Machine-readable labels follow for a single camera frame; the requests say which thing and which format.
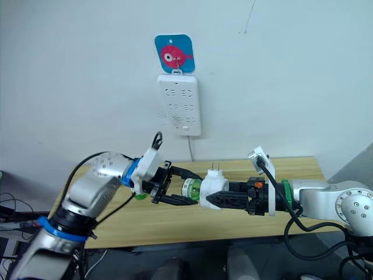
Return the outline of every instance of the white plug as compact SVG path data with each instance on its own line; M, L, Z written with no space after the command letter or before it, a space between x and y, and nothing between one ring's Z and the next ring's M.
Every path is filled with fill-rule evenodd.
M221 209L213 205L211 202L206 200L206 197L210 194L214 194L218 191L228 191L229 182L223 176L222 170L209 169L205 179L203 179L200 185L199 191L199 203L203 207L211 209Z

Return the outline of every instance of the blue ring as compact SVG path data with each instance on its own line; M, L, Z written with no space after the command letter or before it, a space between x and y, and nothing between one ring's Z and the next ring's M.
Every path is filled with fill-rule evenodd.
M75 235L75 234L70 234L66 232L62 232L60 230L55 229L49 224L49 221L47 217L41 216L37 219L37 222L45 228L45 230L52 235L56 235L60 238L67 239L70 241L75 241L75 242L85 242L88 237L87 236L81 236L81 235Z
M136 159L135 162L129 167L125 176L122 177L121 183L127 187L131 187L131 175L135 171L139 164L140 159Z

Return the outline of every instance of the green ring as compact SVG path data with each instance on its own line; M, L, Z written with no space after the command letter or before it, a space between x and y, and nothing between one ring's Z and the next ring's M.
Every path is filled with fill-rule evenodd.
M289 203L290 207L292 207L293 204L293 198L291 196L291 188L290 188L290 183L288 180L283 179L281 181L284 184L284 189L285 189L285 197L287 202Z

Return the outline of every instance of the floor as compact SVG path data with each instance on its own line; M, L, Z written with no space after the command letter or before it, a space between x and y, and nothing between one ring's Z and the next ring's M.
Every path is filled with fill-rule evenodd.
M291 243L300 253L311 255L328 248L324 239L328 243L330 240L338 242L339 238L337 233L325 233L321 239L316 234L304 234L292 237ZM281 237L142 246L133 248L132 252L123 251L129 250L128 248L109 250L89 279L145 280L149 279L165 260L178 257L190 264L192 279L223 280L227 279L224 266L226 252L230 246L240 247L248 254L261 280L298 279L299 274L303 273L313 273L323 279L337 279L339 263L342 257L346 256L346 250L339 249L337 254L320 261L302 261L288 252ZM99 252L91 256L89 267L100 256ZM355 266L347 264L344 279L364 278Z

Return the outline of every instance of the white bracket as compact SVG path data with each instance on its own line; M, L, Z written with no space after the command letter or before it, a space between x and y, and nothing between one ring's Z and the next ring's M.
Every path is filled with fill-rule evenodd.
M256 165L256 158L258 156L263 158L269 173L273 176L273 178L276 178L275 167L270 159L267 157L261 146L255 148L254 151L248 155L259 175L263 174L263 170L258 165ZM274 216L276 214L276 191L270 180L268 180L268 212L270 216Z

